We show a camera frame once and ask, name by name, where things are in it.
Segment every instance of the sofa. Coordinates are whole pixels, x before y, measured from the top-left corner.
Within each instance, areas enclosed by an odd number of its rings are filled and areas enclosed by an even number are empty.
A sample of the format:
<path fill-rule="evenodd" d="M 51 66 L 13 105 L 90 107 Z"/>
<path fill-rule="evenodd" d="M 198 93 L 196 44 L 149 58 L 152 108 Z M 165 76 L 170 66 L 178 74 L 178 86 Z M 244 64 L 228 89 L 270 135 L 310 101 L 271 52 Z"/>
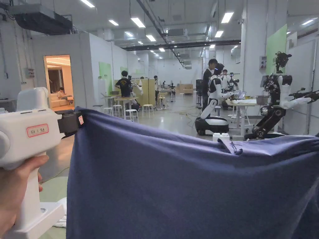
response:
<path fill-rule="evenodd" d="M 52 108 L 69 104 L 68 100 L 59 99 L 57 93 L 50 94 L 50 103 Z"/>

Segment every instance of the person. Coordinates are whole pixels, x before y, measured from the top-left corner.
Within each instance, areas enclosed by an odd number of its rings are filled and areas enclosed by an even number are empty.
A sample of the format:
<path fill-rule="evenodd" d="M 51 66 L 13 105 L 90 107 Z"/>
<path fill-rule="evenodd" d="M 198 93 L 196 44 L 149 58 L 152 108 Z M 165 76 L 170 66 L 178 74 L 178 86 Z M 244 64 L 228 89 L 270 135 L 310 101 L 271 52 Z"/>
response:
<path fill-rule="evenodd" d="M 64 93 L 64 88 L 60 87 L 60 90 L 57 93 L 57 96 L 59 99 L 68 99 L 68 97 L 72 97 L 71 95 L 65 94 Z"/>
<path fill-rule="evenodd" d="M 216 59 L 210 59 L 208 62 L 208 68 L 206 69 L 203 75 L 203 85 L 202 85 L 203 109 L 202 111 L 204 111 L 204 109 L 208 105 L 208 89 L 209 89 L 208 83 L 214 73 L 217 63 L 218 61 Z"/>
<path fill-rule="evenodd" d="M 154 76 L 155 79 L 155 102 L 157 102 L 157 98 L 160 91 L 160 81 L 158 80 L 157 76 Z"/>
<path fill-rule="evenodd" d="M 131 81 L 127 79 L 128 74 L 127 71 L 122 71 L 122 78 L 115 84 L 115 87 L 121 90 L 122 97 L 131 96 Z"/>
<path fill-rule="evenodd" d="M 0 238 L 14 225 L 26 193 L 30 173 L 48 161 L 49 157 L 39 156 L 27 159 L 12 171 L 0 170 Z"/>
<path fill-rule="evenodd" d="M 228 75 L 228 71 L 226 69 L 223 70 L 223 74 L 221 75 L 222 89 L 228 88 L 228 81 L 230 80 L 230 76 Z"/>

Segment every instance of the white towel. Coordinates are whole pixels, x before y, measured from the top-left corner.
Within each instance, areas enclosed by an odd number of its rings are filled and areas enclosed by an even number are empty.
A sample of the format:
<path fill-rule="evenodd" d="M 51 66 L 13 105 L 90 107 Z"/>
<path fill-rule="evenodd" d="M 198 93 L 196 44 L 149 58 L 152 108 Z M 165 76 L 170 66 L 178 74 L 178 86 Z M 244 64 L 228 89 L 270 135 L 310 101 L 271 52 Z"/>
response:
<path fill-rule="evenodd" d="M 56 224 L 54 224 L 54 226 L 58 228 L 66 228 L 66 197 L 59 200 L 58 203 L 63 205 L 64 216 Z"/>

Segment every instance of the folded cloth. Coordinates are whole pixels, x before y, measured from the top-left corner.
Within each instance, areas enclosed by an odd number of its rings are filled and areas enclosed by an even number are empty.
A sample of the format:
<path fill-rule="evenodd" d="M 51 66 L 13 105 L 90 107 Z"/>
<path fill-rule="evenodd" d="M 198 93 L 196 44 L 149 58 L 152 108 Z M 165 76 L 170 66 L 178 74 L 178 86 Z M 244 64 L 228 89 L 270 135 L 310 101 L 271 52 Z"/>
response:
<path fill-rule="evenodd" d="M 54 224 L 54 227 L 66 228 L 66 202 L 67 202 L 66 197 L 58 201 L 58 203 L 61 203 L 63 205 L 64 216 L 56 224 Z"/>
<path fill-rule="evenodd" d="M 77 110 L 67 239 L 319 238 L 319 138 L 211 142 Z"/>

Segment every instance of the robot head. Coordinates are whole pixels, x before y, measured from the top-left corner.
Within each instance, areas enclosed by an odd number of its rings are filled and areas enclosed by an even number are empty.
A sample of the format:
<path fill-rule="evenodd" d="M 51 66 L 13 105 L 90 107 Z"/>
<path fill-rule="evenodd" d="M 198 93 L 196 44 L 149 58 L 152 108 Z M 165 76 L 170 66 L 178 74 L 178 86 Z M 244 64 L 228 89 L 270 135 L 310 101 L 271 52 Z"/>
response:
<path fill-rule="evenodd" d="M 218 76 L 223 72 L 224 65 L 222 63 L 217 63 L 216 68 L 214 70 L 214 75 Z"/>

